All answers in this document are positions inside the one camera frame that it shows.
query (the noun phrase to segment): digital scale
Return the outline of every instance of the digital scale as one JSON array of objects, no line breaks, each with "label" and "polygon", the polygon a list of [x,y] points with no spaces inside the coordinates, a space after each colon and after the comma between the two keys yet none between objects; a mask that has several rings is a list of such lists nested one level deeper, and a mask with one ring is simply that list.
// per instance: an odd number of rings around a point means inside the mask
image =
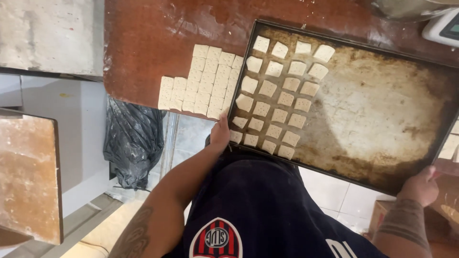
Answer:
[{"label": "digital scale", "polygon": [[459,8],[431,19],[422,31],[422,37],[440,44],[459,47]]}]

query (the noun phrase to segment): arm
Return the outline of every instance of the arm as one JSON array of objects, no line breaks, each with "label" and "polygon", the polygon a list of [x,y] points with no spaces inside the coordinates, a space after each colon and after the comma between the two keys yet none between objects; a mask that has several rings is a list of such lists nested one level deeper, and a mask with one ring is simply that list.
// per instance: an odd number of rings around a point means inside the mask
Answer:
[{"label": "arm", "polygon": [[109,257],[155,258],[170,252],[183,234],[185,208],[229,140],[228,121],[222,115],[212,128],[210,145],[164,176],[124,229]]},{"label": "arm", "polygon": [[438,196],[435,167],[408,179],[375,234],[373,244],[391,258],[430,258],[425,235],[424,207]]}]

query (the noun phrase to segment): wooden work table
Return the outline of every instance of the wooden work table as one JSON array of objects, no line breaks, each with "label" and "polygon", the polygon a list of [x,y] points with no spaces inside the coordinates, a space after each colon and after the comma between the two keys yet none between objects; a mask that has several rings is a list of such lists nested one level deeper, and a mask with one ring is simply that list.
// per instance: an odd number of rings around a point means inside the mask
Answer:
[{"label": "wooden work table", "polygon": [[106,0],[105,88],[114,98],[157,107],[161,76],[186,78],[194,44],[243,56],[256,18],[459,67],[459,50],[421,37],[427,22],[386,21],[359,1]]}]

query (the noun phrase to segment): plastic bag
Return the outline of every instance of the plastic bag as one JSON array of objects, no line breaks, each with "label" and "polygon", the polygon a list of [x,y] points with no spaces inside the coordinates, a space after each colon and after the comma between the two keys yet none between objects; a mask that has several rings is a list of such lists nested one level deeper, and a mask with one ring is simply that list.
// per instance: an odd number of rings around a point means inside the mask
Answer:
[{"label": "plastic bag", "polygon": [[148,173],[164,148],[165,116],[165,111],[108,97],[104,159],[115,165],[124,189],[146,189]]}]

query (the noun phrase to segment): forearm tattoo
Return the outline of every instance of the forearm tattoo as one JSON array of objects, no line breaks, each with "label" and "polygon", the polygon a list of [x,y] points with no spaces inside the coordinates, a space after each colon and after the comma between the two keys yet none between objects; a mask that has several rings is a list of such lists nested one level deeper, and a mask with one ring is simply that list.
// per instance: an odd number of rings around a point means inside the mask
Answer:
[{"label": "forearm tattoo", "polygon": [[424,208],[414,200],[397,200],[378,232],[402,237],[429,250],[425,235]]},{"label": "forearm tattoo", "polygon": [[150,241],[147,235],[151,207],[141,207],[118,238],[109,258],[140,258]]}]

